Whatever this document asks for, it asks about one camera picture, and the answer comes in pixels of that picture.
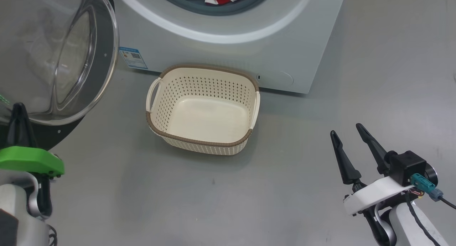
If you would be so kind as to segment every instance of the black cable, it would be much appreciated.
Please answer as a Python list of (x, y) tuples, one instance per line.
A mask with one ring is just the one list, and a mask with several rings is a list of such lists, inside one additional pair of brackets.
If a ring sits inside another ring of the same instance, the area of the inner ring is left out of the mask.
[(49, 235), (49, 238), (53, 238), (53, 240), (52, 240), (51, 244), (49, 244), (49, 246), (57, 246), (57, 231), (55, 230), (54, 227), (52, 227), (52, 225), (49, 225), (49, 228), (53, 232), (53, 234)]
[(453, 209), (456, 210), (456, 205), (452, 204), (451, 202), (447, 201), (446, 199), (444, 199), (442, 196), (439, 196), (439, 199), (441, 201), (443, 201), (446, 205), (448, 205), (449, 207), (452, 207)]
[(418, 226), (423, 230), (423, 232), (425, 233), (425, 235), (429, 238), (429, 240), (431, 240), (435, 246), (440, 246), (440, 244), (430, 235), (430, 233), (428, 232), (428, 230), (425, 228), (425, 226), (421, 223), (421, 221), (418, 219), (416, 213), (415, 213), (415, 210), (413, 209), (412, 207), (412, 203), (410, 202), (410, 196), (409, 196), (409, 191), (407, 191), (407, 193), (405, 194), (405, 200), (407, 201), (407, 206), (409, 207), (409, 210), (410, 210), (410, 213), (412, 214), (412, 216), (415, 218), (415, 221), (416, 223), (418, 224)]

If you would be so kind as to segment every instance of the blue connector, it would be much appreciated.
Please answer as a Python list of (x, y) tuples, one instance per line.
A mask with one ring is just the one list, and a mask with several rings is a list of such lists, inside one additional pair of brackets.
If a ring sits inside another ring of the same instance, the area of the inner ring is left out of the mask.
[(418, 173), (412, 175), (410, 183), (427, 194), (430, 194), (430, 192), (435, 189), (435, 184)]
[(439, 197), (443, 196), (443, 192), (435, 188), (435, 184), (418, 173), (412, 175), (410, 183), (421, 191), (427, 193), (433, 201), (440, 201)]

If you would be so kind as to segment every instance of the label sticker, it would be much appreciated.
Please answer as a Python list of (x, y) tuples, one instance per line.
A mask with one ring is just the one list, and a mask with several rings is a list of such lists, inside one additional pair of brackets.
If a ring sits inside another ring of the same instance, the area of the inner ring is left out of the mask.
[(147, 69), (139, 50), (134, 48), (119, 47), (120, 54), (124, 57), (125, 62), (131, 68)]

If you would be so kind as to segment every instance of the basket handle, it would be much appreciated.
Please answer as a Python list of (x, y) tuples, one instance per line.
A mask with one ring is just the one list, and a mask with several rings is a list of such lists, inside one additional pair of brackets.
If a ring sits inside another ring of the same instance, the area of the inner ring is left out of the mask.
[(152, 85), (150, 85), (149, 91), (147, 92), (147, 98), (145, 100), (145, 110), (148, 112), (152, 112), (154, 110), (154, 105), (155, 101), (157, 101), (157, 96), (158, 96), (158, 91), (160, 88), (158, 88), (157, 93), (155, 94), (154, 101), (152, 102), (152, 106), (150, 106), (150, 99), (152, 97), (152, 93), (155, 89), (155, 87), (158, 85), (160, 87), (161, 78), (156, 79), (154, 82), (152, 82)]
[(256, 92), (256, 93), (257, 93), (257, 97), (255, 98), (254, 115), (252, 117), (252, 122), (250, 124), (251, 129), (254, 129), (254, 127), (255, 127), (256, 119), (258, 117), (258, 112), (259, 112), (259, 92)]

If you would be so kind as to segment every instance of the gray floor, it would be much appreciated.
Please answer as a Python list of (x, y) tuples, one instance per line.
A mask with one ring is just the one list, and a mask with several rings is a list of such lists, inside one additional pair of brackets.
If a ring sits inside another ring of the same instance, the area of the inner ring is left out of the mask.
[[(345, 214), (329, 132), (364, 183), (381, 178), (355, 124), (388, 150), (412, 150), (456, 202), (454, 0), (345, 0), (308, 95), (261, 94), (246, 148), (233, 157), (167, 145), (145, 121), (155, 76), (120, 60), (101, 102), (53, 149), (59, 244), (154, 246), (376, 245)], [(456, 211), (417, 205), (456, 244)]]

